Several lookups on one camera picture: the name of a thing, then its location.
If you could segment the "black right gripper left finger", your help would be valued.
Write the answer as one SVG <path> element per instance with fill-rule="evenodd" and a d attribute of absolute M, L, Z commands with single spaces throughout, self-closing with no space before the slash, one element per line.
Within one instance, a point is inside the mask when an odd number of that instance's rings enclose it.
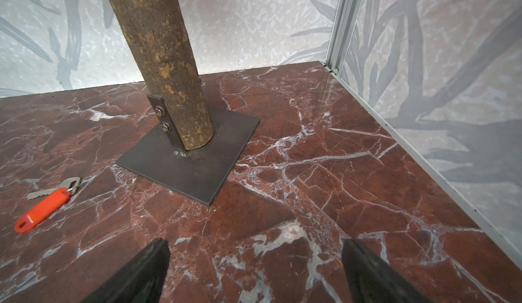
<path fill-rule="evenodd" d="M 170 261 L 168 241 L 157 238 L 84 302 L 159 302 Z"/>

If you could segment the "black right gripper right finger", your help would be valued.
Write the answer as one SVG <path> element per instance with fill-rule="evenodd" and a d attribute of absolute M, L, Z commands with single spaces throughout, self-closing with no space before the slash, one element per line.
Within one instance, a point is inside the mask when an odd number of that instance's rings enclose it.
<path fill-rule="evenodd" d="M 347 239 L 342 261 L 354 302 L 429 302 L 362 241 Z"/>

